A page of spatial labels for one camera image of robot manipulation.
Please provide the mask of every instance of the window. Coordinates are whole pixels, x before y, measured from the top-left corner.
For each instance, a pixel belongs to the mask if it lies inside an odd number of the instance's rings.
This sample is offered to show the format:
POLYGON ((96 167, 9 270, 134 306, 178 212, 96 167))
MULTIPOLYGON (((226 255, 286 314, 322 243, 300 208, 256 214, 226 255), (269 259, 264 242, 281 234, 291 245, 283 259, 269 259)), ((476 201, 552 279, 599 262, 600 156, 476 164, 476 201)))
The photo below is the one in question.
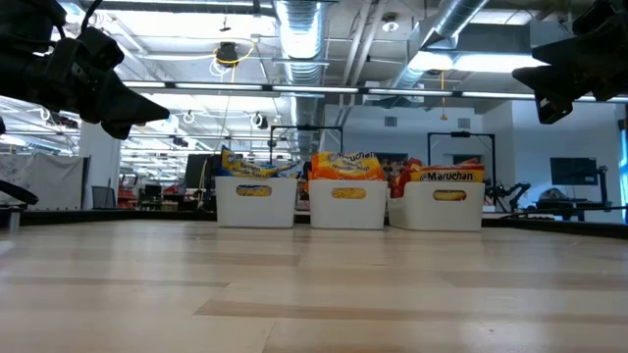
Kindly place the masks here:
MULTIPOLYGON (((628 140, 626 130, 621 131, 621 159, 619 160, 619 182, 621 183, 621 204, 628 205, 628 140)), ((624 223, 628 224, 628 215, 623 210, 624 223)))

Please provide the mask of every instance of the black metal frame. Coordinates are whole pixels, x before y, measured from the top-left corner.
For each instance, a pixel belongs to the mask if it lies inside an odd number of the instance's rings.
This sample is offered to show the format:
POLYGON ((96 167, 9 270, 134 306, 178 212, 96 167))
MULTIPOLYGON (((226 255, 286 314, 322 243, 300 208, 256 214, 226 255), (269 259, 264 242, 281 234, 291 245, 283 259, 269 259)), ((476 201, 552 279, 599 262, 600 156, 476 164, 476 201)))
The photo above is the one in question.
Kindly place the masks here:
POLYGON ((452 138, 469 138, 471 136, 488 137, 491 139, 491 163, 493 164, 493 204, 497 205, 497 163, 495 152, 495 134, 494 133, 473 133, 468 131, 452 131, 452 132, 428 132, 428 166, 432 166, 432 136, 450 136, 452 138))
POLYGON ((310 126, 310 125, 302 125, 302 126, 271 126, 271 140, 269 141, 270 148, 270 162, 269 164, 273 164, 273 132, 277 128, 296 128, 297 131, 316 131, 322 129, 334 129, 340 131, 340 152, 344 153, 344 132, 342 126, 310 126))

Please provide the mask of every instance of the fluorescent light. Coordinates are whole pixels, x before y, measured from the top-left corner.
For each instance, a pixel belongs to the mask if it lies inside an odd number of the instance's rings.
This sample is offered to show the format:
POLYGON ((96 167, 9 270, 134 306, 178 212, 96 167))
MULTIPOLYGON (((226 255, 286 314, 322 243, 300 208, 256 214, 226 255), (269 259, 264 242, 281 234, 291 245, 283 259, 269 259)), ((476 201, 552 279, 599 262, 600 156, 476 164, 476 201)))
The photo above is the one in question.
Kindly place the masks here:
POLYGON ((16 146, 26 146, 26 142, 24 142, 22 139, 13 137, 13 136, 8 136, 8 135, 1 135, 0 143, 11 144, 11 145, 16 145, 16 146))
POLYGON ((422 90, 422 89, 387 89, 387 88, 370 88, 369 94, 389 94, 389 95, 411 95, 411 96, 431 96, 431 97, 450 97, 453 92, 422 90))
POLYGON ((477 73, 512 73, 518 68, 547 65, 529 55, 511 54, 463 54, 453 64, 453 69, 477 73))
POLYGON ((462 92, 462 97, 534 100, 534 94, 531 93, 462 92))
POLYGON ((175 83, 175 86, 186 89, 262 90, 261 84, 175 83))
MULTIPOLYGON (((107 2, 127 2, 128 0, 107 0, 107 2)), ((179 1, 179 0, 133 0, 135 3, 144 3, 144 4, 185 4, 185 5, 220 5, 225 6, 225 1, 179 1)), ((246 6, 252 7, 253 3, 247 1, 234 1, 229 2, 228 5, 234 6, 246 6)), ((261 8, 269 9, 272 5, 270 4, 260 4, 261 8)))
POLYGON ((608 103, 628 103, 628 97, 620 96, 620 97, 610 98, 608 100, 608 103))
POLYGON ((582 96, 576 99, 576 102, 595 102, 595 101, 596 101, 596 97, 594 96, 582 96))
POLYGON ((434 54, 430 52, 420 51, 416 53, 414 58, 408 64, 410 69, 429 71, 440 70, 447 71, 453 67, 453 61, 447 54, 434 54))
POLYGON ((189 60, 206 60, 215 57, 214 54, 203 55, 174 55, 174 54, 135 54, 135 56, 146 60, 163 60, 163 61, 189 61, 189 60))
POLYGON ((124 81, 126 87, 129 88, 164 88, 166 83, 153 81, 124 81))
MULTIPOLYGON (((598 102, 598 101, 596 100, 596 97, 586 95, 586 96, 582 96, 576 99, 576 102, 598 102)), ((614 98, 608 99, 605 102, 600 101, 599 103, 628 103, 628 97, 627 96, 614 97, 614 98)))
POLYGON ((299 86, 299 85, 275 85, 273 90, 279 92, 312 92, 312 93, 357 93, 357 88, 352 87, 325 87, 325 86, 299 86))
POLYGON ((16 135, 16 136, 56 136, 56 135, 58 135, 58 133, 55 132, 55 131, 7 131, 7 133, 5 135, 16 135))
POLYGON ((232 136, 232 140, 245 140, 245 141, 269 141, 271 139, 270 136, 232 136))

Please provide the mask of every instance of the computer monitor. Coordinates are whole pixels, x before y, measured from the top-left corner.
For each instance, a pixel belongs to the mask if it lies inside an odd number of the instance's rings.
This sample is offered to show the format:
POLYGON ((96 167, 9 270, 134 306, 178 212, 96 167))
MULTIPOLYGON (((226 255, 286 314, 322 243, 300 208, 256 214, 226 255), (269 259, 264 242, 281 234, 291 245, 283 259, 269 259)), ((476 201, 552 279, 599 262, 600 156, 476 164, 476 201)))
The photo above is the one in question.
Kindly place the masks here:
POLYGON ((92 208, 95 210, 115 209, 116 193, 114 189, 107 186, 91 186, 92 208))
POLYGON ((144 196, 146 197, 161 197, 161 185, 145 185, 144 196))
POLYGON ((595 158, 551 158, 553 185, 597 185, 598 163, 595 158))

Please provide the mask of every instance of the light wood tabletop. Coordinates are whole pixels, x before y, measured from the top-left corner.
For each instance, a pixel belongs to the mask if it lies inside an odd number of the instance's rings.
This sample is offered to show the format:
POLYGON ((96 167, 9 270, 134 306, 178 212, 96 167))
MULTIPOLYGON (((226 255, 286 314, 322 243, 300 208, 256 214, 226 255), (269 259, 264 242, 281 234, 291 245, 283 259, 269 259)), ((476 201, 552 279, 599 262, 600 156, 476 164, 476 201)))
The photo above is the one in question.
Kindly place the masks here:
POLYGON ((0 233, 0 352, 625 353, 628 242, 127 221, 0 233))

